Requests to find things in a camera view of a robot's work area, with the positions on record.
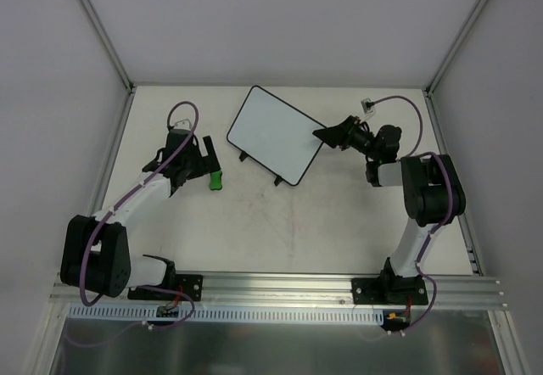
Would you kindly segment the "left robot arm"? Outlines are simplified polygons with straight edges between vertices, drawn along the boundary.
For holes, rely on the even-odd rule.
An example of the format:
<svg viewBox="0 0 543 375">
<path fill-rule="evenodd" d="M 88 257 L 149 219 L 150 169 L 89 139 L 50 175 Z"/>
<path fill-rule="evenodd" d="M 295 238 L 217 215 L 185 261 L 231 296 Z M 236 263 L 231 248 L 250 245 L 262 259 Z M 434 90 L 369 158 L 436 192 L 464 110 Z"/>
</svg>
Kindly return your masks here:
<svg viewBox="0 0 543 375">
<path fill-rule="evenodd" d="M 169 130 L 166 143 L 143 168 L 131 190 L 109 208 L 74 216 L 68 226 L 60 267 L 62 283 L 84 294 L 130 299 L 173 299 L 182 280 L 173 261 L 156 255 L 133 256 L 129 238 L 156 207 L 186 182 L 208 176 L 210 190 L 222 188 L 222 171 L 213 140 L 186 129 Z"/>
</svg>

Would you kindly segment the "green whiteboard eraser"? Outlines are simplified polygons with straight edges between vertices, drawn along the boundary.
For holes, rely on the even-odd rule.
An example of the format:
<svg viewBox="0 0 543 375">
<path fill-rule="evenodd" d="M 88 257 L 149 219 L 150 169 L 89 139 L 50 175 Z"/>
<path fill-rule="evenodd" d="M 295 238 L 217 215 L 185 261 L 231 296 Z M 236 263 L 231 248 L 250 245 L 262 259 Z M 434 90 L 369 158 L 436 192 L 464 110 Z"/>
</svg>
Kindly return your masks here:
<svg viewBox="0 0 543 375">
<path fill-rule="evenodd" d="M 222 183 L 222 171 L 213 171 L 210 173 L 210 184 L 209 188 L 211 191 L 221 191 L 223 188 Z"/>
</svg>

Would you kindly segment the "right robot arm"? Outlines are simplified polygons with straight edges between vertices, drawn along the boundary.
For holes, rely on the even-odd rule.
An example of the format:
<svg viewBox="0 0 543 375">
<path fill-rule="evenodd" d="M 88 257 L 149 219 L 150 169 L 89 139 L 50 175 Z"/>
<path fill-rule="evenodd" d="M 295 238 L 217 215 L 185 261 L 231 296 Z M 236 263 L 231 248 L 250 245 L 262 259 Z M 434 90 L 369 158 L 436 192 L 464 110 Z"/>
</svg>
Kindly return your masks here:
<svg viewBox="0 0 543 375">
<path fill-rule="evenodd" d="M 352 115 L 336 126 L 313 132 L 330 148 L 353 148 L 364 154 L 366 178 L 372 186 L 400 187 L 403 192 L 406 228 L 377 277 L 351 280 L 356 305 L 427 305 L 426 254 L 435 235 L 466 208 L 451 157 L 427 152 L 399 159 L 401 133 L 392 125 L 372 133 L 367 123 Z"/>
</svg>

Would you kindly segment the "small black-framed whiteboard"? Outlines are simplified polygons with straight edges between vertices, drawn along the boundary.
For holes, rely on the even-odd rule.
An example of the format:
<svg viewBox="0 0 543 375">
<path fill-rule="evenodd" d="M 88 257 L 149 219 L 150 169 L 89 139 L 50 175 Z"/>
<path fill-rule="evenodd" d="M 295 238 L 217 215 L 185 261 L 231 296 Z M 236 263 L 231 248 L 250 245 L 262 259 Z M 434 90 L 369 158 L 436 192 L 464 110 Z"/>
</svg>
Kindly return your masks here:
<svg viewBox="0 0 543 375">
<path fill-rule="evenodd" d="M 296 187 L 322 147 L 314 131 L 325 126 L 263 87 L 249 89 L 227 141 L 276 177 Z"/>
</svg>

